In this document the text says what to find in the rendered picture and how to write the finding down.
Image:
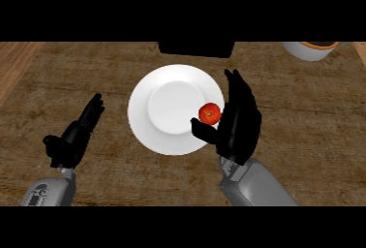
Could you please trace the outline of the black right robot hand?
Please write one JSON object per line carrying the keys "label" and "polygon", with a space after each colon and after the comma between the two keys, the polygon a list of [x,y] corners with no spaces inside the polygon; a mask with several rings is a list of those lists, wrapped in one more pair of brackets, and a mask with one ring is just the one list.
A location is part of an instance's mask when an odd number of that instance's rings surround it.
{"label": "black right robot hand", "polygon": [[194,136],[216,146],[216,153],[244,165],[253,156],[262,127],[262,113],[257,108],[253,89],[240,71],[225,70],[229,81],[229,101],[217,128],[198,118],[191,119]]}

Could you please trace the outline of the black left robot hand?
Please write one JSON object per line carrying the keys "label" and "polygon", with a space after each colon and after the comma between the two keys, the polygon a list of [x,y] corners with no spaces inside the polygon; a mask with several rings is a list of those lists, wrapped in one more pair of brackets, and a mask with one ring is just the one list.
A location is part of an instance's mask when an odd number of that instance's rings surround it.
{"label": "black left robot hand", "polygon": [[105,111],[102,94],[96,93],[77,120],[74,120],[64,134],[57,137],[48,135],[43,139],[46,154],[52,158],[52,168],[74,169],[82,162],[91,136]]}

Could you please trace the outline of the red tomato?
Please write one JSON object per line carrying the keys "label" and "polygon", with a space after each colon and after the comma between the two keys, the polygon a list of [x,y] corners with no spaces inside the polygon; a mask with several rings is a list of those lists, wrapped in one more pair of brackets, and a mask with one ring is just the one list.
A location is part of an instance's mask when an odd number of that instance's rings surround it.
{"label": "red tomato", "polygon": [[200,109],[200,119],[209,124],[214,125],[220,120],[220,107],[216,103],[207,103]]}

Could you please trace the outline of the white round plate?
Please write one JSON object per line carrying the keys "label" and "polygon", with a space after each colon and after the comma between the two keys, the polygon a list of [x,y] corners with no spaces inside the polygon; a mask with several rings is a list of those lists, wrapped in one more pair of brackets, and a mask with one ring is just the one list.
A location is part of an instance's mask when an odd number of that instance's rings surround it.
{"label": "white round plate", "polygon": [[141,79],[129,99],[129,125],[136,139],[158,154],[186,155],[207,145],[192,135],[191,124],[207,103],[225,107],[219,84],[200,68],[167,65]]}

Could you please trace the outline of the black box appliance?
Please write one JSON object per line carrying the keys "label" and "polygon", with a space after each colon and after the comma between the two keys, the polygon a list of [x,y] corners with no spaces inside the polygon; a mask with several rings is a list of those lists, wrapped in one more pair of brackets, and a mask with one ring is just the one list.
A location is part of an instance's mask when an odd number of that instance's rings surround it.
{"label": "black box appliance", "polygon": [[160,52],[167,54],[229,58],[234,42],[160,42]]}

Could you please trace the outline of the white pot with orange rim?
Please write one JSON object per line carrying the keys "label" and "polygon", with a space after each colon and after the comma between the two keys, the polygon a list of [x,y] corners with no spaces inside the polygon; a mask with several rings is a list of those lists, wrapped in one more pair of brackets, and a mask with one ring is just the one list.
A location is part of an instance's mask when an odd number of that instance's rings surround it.
{"label": "white pot with orange rim", "polygon": [[288,53],[305,61],[319,61],[338,46],[338,42],[330,42],[327,46],[313,44],[312,42],[284,42],[282,45]]}

